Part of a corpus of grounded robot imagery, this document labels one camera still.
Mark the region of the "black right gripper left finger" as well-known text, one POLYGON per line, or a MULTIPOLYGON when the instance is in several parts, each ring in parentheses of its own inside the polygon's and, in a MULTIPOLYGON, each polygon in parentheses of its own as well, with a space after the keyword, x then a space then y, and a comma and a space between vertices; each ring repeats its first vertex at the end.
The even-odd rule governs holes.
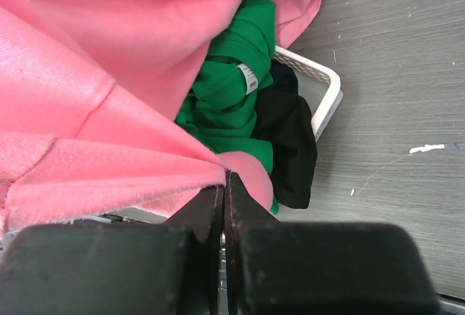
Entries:
POLYGON ((49 224, 1 258, 3 314, 216 314, 222 187, 162 224, 49 224))

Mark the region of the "pink t shirt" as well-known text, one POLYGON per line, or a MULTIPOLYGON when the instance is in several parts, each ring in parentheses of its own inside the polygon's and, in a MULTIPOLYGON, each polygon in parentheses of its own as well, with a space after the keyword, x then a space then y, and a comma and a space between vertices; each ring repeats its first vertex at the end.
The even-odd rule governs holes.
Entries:
MULTIPOLYGON (((270 0, 290 46, 322 0, 270 0)), ((272 205, 244 152, 174 122, 242 0, 1 0, 1 232, 127 207, 171 216, 227 169, 272 205)))

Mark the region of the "black t shirt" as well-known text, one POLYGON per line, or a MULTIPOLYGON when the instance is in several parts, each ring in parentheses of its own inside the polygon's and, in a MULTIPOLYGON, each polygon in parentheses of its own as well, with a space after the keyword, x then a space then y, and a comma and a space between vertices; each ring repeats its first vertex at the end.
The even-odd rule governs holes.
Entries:
POLYGON ((252 137, 271 144, 276 201, 288 208, 308 208, 318 158, 309 105, 298 94, 261 91, 255 111, 252 137))

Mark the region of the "navy blue t shirt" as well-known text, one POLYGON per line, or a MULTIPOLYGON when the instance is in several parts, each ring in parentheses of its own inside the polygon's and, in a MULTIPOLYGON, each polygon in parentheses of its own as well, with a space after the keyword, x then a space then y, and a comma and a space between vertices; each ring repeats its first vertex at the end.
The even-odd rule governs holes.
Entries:
POLYGON ((273 60, 270 66, 270 74, 272 76, 270 90, 291 94, 299 93, 298 78, 289 66, 273 60))

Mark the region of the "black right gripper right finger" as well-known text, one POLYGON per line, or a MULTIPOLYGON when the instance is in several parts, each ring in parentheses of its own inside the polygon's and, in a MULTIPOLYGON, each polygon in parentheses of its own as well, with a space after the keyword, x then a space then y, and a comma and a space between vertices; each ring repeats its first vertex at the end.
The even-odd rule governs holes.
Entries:
POLYGON ((376 222, 281 222, 227 173, 231 314, 438 314, 412 237, 376 222))

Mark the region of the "green t shirt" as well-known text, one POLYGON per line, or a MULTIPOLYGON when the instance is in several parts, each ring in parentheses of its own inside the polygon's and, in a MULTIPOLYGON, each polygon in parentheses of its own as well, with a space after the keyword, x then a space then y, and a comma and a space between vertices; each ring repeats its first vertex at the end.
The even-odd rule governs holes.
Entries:
POLYGON ((243 0, 230 24, 209 46, 176 123, 236 172, 266 210, 273 205, 269 141, 253 135, 258 93, 273 82, 275 4, 243 0))

